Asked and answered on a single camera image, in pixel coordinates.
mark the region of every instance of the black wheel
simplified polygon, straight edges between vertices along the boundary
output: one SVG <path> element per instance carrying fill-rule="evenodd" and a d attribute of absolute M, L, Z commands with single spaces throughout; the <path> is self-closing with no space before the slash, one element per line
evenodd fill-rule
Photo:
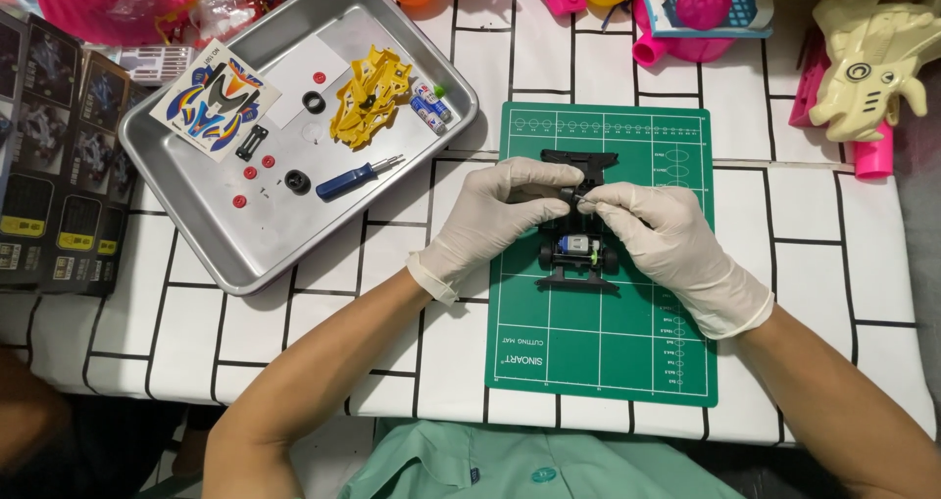
<path fill-rule="evenodd" d="M 601 273 L 605 275 L 618 274 L 618 252 L 611 248 L 601 250 Z"/>
<path fill-rule="evenodd" d="M 543 242 L 539 246 L 539 267 L 543 269 L 552 267 L 552 242 Z"/>

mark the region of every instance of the metal tray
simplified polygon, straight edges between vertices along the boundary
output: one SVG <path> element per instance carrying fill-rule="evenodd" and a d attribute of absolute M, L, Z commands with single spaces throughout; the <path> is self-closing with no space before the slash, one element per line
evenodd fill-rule
<path fill-rule="evenodd" d="M 168 87 L 131 110 L 120 129 L 124 148 L 213 280 L 231 295 L 258 293 L 477 117 L 471 86 L 392 0 L 289 0 L 228 46 L 264 75 L 312 33 L 347 61 L 366 56 L 371 45 L 393 48 L 402 63 L 412 64 L 413 79 L 447 89 L 444 102 L 454 117 L 448 131 L 438 136 L 407 104 L 400 104 L 391 126 L 351 151 L 327 133 L 339 104 L 334 95 L 352 76 L 348 71 L 323 90 L 327 108 L 320 115 L 301 111 L 283 130 L 266 118 L 259 121 L 269 135 L 250 163 L 259 168 L 259 176 L 247 180 L 242 172 L 248 165 L 234 154 L 217 164 L 149 115 Z M 310 123 L 323 129 L 319 144 L 301 136 Z M 274 168 L 261 168 L 267 154 L 275 156 Z M 298 169 L 316 185 L 398 154 L 406 156 L 405 162 L 332 201 L 324 202 L 313 191 L 299 197 L 277 183 L 288 170 Z M 248 205 L 236 209 L 232 198 L 240 194 Z"/>

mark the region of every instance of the shirt button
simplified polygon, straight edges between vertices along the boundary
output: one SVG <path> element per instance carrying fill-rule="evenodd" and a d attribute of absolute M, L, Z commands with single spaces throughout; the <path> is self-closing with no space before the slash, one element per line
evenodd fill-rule
<path fill-rule="evenodd" d="M 555 475 L 555 469 L 553 468 L 539 468 L 538 470 L 534 471 L 532 475 L 530 475 L 530 478 L 533 480 L 533 482 L 542 484 L 544 482 L 555 479 Z"/>

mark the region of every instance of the blue screwdriver handle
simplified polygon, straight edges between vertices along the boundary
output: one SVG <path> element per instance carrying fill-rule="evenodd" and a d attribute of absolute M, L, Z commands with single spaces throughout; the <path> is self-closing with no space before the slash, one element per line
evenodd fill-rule
<path fill-rule="evenodd" d="M 356 188 L 360 184 L 366 182 L 375 177 L 375 170 L 372 169 L 372 166 L 369 163 L 366 163 L 362 168 L 354 168 L 347 173 L 340 174 L 339 176 L 328 180 L 327 182 L 322 182 L 317 185 L 316 192 L 317 196 L 322 200 L 329 200 L 338 194 L 347 192 L 351 188 Z"/>

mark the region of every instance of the blue battery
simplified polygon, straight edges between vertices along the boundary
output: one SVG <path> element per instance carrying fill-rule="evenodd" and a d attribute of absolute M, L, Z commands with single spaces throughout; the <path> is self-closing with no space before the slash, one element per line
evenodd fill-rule
<path fill-rule="evenodd" d="M 441 120 L 445 122 L 451 120 L 451 110 L 448 109 L 448 106 L 444 105 L 444 102 L 435 96 L 435 91 L 433 91 L 431 87 L 428 87 L 428 84 L 418 82 L 412 87 L 412 91 L 417 96 L 421 97 L 421 100 L 427 103 L 432 111 L 441 117 Z"/>
<path fill-rule="evenodd" d="M 435 115 L 435 111 L 425 103 L 418 95 L 415 95 L 408 101 L 408 105 L 412 106 L 412 109 L 415 110 L 415 113 L 418 113 L 418 116 L 424 120 L 424 123 L 431 128 L 432 132 L 441 134 L 447 131 L 447 128 L 444 126 L 444 122 L 438 118 L 438 115 Z"/>

